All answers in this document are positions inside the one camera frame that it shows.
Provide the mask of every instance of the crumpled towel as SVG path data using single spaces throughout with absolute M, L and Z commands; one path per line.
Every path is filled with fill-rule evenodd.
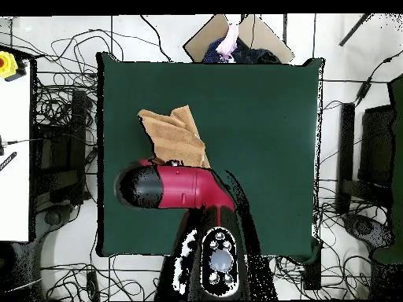
M 224 40 L 216 48 L 216 52 L 221 54 L 223 58 L 227 60 L 232 60 L 231 53 L 237 48 L 237 39 L 239 35 L 239 26 L 237 24 L 231 24 L 228 28 L 227 35 Z
M 189 106 L 172 110 L 170 116 L 140 110 L 140 121 L 154 144 L 155 156 L 164 162 L 182 161 L 190 167 L 210 168 L 205 143 L 200 139 Z

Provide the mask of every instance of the black power adapter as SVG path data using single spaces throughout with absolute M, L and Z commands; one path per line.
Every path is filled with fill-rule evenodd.
M 95 270 L 90 270 L 87 272 L 87 292 L 91 302 L 101 302 L 101 297 L 99 296 L 97 272 Z

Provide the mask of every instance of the dark blue cloth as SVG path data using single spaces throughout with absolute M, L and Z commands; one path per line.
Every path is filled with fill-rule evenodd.
M 240 43 L 231 56 L 237 64 L 281 64 L 279 58 L 269 50 L 250 49 Z
M 221 39 L 217 39 L 215 42 L 212 42 L 205 53 L 205 57 L 203 58 L 204 63 L 223 63 L 226 64 L 227 61 L 223 59 L 216 51 L 216 48 L 220 45 L 220 43 L 224 40 L 224 37 Z
M 216 48 L 224 40 L 224 37 L 212 42 L 205 53 L 203 63 L 226 64 L 228 61 L 217 53 Z M 237 48 L 231 53 L 237 64 L 281 64 L 279 58 L 266 49 L 250 49 L 240 39 L 237 39 Z

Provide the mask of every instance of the table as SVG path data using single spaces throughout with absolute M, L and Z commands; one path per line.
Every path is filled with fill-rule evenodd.
M 125 208 L 113 183 L 122 168 L 153 155 L 139 110 L 168 115 L 189 105 L 212 168 L 222 179 L 226 169 L 234 174 L 248 197 L 262 254 L 310 257 L 321 59 L 305 66 L 97 59 L 104 256 L 171 253 L 184 210 Z

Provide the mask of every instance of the pink object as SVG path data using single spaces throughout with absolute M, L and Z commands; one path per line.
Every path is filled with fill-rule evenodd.
M 221 54 L 225 60 L 232 59 L 231 53 L 236 49 L 236 40 L 239 35 L 239 26 L 231 24 L 227 35 L 221 44 L 216 48 L 218 54 Z

